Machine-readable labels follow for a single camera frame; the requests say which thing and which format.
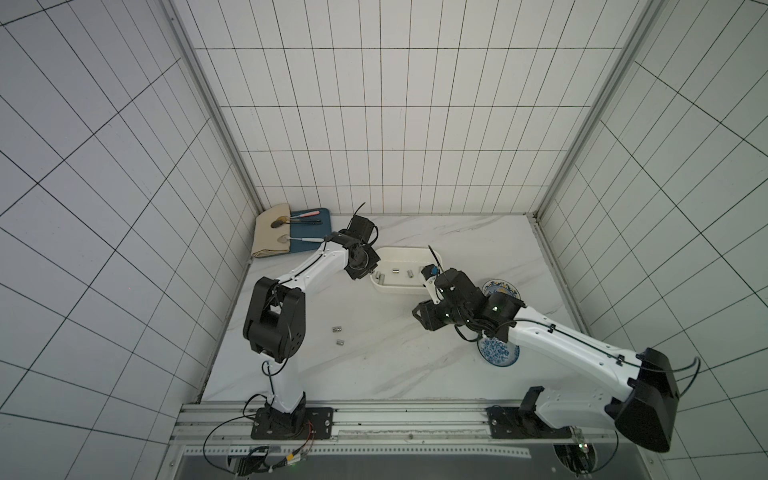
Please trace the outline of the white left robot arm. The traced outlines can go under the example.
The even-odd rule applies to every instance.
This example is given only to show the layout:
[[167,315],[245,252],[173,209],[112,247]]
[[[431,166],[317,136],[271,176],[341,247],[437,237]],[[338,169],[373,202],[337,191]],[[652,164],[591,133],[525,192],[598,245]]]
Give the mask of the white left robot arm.
[[307,407],[298,367],[291,360],[306,338],[307,297],[340,271],[353,280],[372,273],[380,260],[373,248],[377,239],[378,227],[355,214],[346,228],[325,236],[298,267],[255,283],[243,337],[263,359],[262,374],[269,380],[270,395],[252,415],[252,439],[287,440],[311,434],[309,422],[316,410]]

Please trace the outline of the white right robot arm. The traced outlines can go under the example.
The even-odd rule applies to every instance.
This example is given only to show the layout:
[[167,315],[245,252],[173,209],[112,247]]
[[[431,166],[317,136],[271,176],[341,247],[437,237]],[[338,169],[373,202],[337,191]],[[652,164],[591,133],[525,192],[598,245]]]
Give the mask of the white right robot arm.
[[412,314],[436,331],[451,325],[473,332],[471,342],[497,340],[509,352],[533,350],[578,374],[571,387],[535,385],[518,408],[521,424],[552,430],[566,427],[615,429],[657,453],[671,448],[682,394],[669,358],[647,348],[623,349],[559,324],[511,293],[484,294],[467,275],[434,264],[420,277],[429,299]]

